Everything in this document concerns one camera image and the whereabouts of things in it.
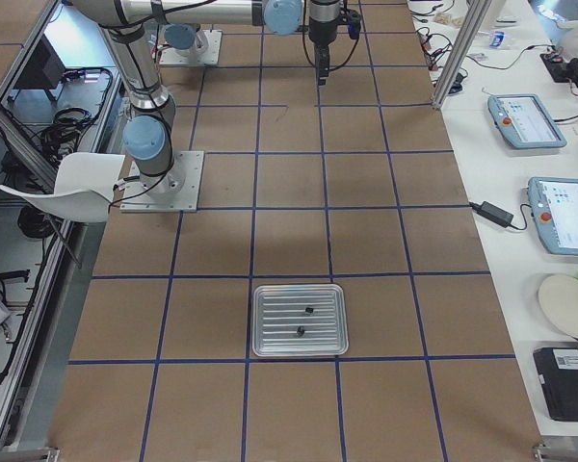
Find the black box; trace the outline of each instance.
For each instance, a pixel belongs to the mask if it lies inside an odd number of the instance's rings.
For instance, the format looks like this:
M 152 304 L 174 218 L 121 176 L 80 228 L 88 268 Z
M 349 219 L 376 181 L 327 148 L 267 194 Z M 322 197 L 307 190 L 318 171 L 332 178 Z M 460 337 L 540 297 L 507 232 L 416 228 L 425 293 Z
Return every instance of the black box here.
M 550 417 L 578 422 L 578 348 L 542 348 L 533 358 Z

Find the blue joint cap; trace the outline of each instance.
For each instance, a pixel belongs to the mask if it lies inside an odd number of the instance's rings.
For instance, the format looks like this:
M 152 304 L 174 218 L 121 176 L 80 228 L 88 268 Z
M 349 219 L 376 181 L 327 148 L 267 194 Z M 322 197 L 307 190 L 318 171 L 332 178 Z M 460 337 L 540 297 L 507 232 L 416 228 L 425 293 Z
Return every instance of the blue joint cap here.
M 165 28 L 165 41 L 178 50 L 188 50 L 195 44 L 196 33 L 190 24 L 171 24 Z
M 138 161 L 149 161 L 158 156 L 165 146 L 166 138 L 163 123 L 149 115 L 135 117 L 122 132 L 126 149 Z
M 302 24 L 302 0 L 269 0 L 263 19 L 275 34 L 293 34 Z

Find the small black object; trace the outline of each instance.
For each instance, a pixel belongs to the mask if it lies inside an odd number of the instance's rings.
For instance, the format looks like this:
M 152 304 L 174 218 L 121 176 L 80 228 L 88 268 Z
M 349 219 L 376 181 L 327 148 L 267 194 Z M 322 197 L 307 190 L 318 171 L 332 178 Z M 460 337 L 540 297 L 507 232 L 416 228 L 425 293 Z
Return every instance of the small black object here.
M 500 209 L 496 205 L 492 205 L 489 202 L 482 202 L 481 205 L 478 205 L 475 202 L 470 202 L 470 205 L 479 216 L 484 217 L 499 226 L 507 228 L 512 224 L 513 215 L 510 212 Z
M 7 271 L 7 272 L 0 272 L 0 281 L 7 281 L 9 279 L 23 279 L 24 282 L 28 282 L 28 278 L 30 277 L 30 270 L 29 269 L 21 269 L 19 271 Z
M 567 82 L 567 77 L 565 76 L 565 63 L 560 62 L 557 57 L 559 55 L 553 55 L 552 53 L 542 53 L 539 55 L 543 65 L 546 66 L 550 77 L 558 84 Z

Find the aluminum tray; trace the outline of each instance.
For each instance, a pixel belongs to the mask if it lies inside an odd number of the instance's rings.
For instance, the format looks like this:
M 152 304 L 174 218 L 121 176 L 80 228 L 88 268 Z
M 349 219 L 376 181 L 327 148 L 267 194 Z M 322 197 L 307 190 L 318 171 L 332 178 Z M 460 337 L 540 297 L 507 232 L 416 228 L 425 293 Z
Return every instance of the aluminum tray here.
M 257 356 L 331 355 L 349 348 L 340 286 L 261 286 L 253 300 L 252 349 Z

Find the touchscreen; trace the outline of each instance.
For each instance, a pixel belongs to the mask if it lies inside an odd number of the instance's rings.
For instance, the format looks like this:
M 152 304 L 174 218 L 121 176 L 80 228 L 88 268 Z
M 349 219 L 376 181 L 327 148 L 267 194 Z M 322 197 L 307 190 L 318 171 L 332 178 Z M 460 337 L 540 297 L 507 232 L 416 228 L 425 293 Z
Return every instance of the touchscreen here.
M 548 200 L 559 246 L 578 248 L 578 183 L 541 181 Z
M 508 117 L 512 119 L 512 125 L 523 142 L 559 140 L 534 98 L 519 96 L 499 100 Z

